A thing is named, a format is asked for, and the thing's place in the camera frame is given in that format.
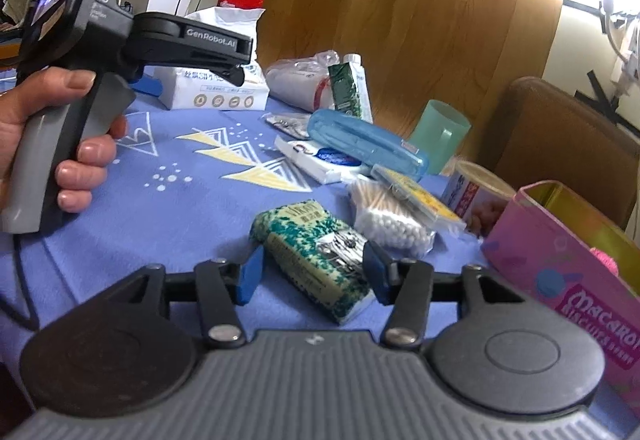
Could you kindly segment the person's left hand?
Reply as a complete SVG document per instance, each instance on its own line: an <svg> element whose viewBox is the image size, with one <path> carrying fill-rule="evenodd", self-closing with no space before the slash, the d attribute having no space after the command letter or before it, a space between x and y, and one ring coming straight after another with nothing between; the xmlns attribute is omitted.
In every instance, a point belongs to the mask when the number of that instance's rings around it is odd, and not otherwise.
<svg viewBox="0 0 640 440"><path fill-rule="evenodd" d="M48 107L59 107L84 98L96 75L85 70L50 67L39 71L1 96L1 198L6 199L12 164L28 119ZM78 145L73 160L56 167L58 207L78 214L92 201L92 191L107 179L107 166L116 157L116 141L127 134L127 120L119 115L105 135Z"/></svg>

